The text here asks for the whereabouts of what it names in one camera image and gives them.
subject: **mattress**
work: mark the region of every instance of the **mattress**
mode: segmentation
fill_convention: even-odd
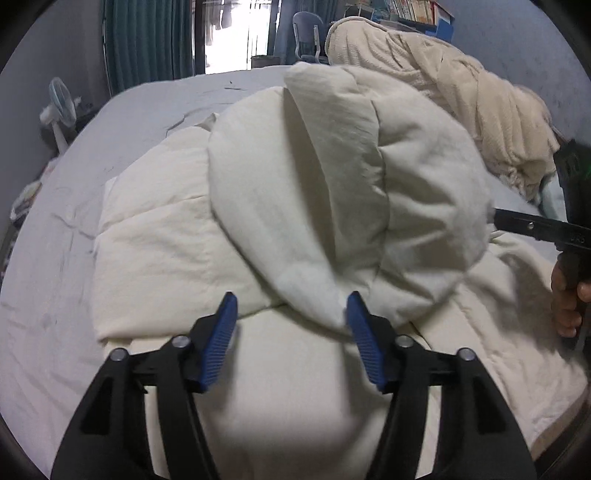
[[[169,133],[257,90],[282,85],[285,70],[193,77],[124,92],[79,135],[41,191],[0,293],[0,412],[47,475],[68,421],[102,363],[89,300],[106,182]],[[496,179],[489,181],[499,207],[535,211]],[[556,258],[552,245],[534,246],[549,260]]]

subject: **folded duvet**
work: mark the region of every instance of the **folded duvet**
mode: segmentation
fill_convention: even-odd
[[[558,142],[544,101],[450,44],[349,17],[331,27],[326,53],[331,64],[385,73],[420,90],[470,132],[489,171],[527,200],[555,170]]]
[[[239,299],[221,379],[196,398],[222,478],[363,478],[388,397],[368,384],[346,295],[426,348],[473,348],[537,456],[578,411],[583,367],[550,325],[551,264],[490,234],[470,135],[413,88],[299,64],[137,160],[106,196],[93,321],[106,350],[159,347]],[[150,445],[165,474],[154,397]],[[430,471],[433,389],[419,475]]]

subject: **finger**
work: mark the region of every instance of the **finger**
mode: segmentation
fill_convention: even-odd
[[[566,289],[566,277],[562,273],[558,262],[556,262],[556,265],[554,265],[552,276],[550,278],[550,284],[553,291],[561,291]]]
[[[590,282],[580,282],[577,285],[577,294],[579,298],[587,303],[591,301],[591,283]]]
[[[577,308],[577,294],[574,290],[559,290],[554,292],[554,307],[556,310],[574,310]]]
[[[577,330],[575,330],[574,328],[558,327],[556,331],[560,336],[565,338],[573,338],[577,335]]]
[[[574,310],[558,310],[554,314],[554,322],[567,329],[577,328],[581,325],[581,315]]]

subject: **cream comforter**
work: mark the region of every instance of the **cream comforter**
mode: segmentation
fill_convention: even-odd
[[[157,348],[233,291],[222,377],[196,398],[221,477],[361,479],[387,398],[346,334],[356,289],[426,348],[473,348],[538,455],[587,381],[550,326],[551,265],[488,231],[469,134],[367,70],[299,64],[285,82],[172,135],[111,185],[93,288],[106,350]],[[418,475],[436,446],[436,389],[430,400]],[[148,421],[165,473],[153,396]]]

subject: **wall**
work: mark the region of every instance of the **wall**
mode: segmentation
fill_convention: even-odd
[[[456,47],[533,90],[563,135],[591,144],[591,80],[542,10],[530,0],[439,1],[456,16]]]
[[[102,59],[101,0],[57,0],[33,24],[0,73],[0,239],[21,189],[54,153],[39,114],[53,77],[73,96],[103,105],[109,98]]]

